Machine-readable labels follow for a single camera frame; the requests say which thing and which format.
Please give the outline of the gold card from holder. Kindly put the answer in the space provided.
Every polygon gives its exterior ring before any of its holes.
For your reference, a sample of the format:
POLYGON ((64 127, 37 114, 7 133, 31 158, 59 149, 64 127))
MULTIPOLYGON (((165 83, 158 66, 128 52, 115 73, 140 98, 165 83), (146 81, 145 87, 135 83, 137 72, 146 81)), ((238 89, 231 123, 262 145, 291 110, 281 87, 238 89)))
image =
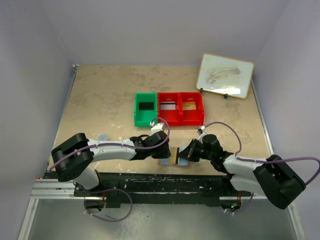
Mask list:
POLYGON ((170 157, 168 158, 169 165, 177 165, 181 164, 181 159, 179 157, 180 148, 179 147, 171 147, 170 148, 170 157))

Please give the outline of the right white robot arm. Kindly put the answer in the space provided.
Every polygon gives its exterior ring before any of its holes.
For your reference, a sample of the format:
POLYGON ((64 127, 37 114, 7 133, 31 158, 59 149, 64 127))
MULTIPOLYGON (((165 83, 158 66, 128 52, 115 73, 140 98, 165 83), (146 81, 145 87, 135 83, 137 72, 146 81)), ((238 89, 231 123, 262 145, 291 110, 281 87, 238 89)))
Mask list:
POLYGON ((275 163, 281 159, 278 155, 241 161, 234 153, 223 150, 214 134, 192 139, 178 157, 194 163, 201 159, 210 161, 214 169, 226 174, 233 189, 265 196, 282 210, 306 189, 305 182, 288 164, 275 163))

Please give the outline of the pink leather card holder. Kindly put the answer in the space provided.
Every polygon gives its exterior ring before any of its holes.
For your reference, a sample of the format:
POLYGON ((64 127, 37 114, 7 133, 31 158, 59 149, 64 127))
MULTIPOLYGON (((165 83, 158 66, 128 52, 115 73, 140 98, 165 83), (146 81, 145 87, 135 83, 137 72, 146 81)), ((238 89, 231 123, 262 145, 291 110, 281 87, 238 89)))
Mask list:
POLYGON ((170 147, 171 156, 169 158, 159 159, 157 164, 165 167, 177 167, 177 168, 189 168, 190 162, 184 158, 178 157, 178 154, 182 152, 186 147, 170 147))

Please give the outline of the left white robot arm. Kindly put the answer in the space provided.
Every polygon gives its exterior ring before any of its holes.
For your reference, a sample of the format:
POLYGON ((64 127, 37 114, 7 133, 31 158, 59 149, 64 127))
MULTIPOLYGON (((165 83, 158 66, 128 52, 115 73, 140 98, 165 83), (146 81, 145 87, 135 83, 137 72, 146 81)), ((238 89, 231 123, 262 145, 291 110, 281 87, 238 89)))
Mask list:
POLYGON ((77 133, 51 151, 53 165, 60 182, 74 181, 85 190, 101 186, 100 174, 89 164, 106 160, 166 159, 171 156, 169 136, 163 130, 151 135, 133 136, 120 141, 98 141, 77 133))

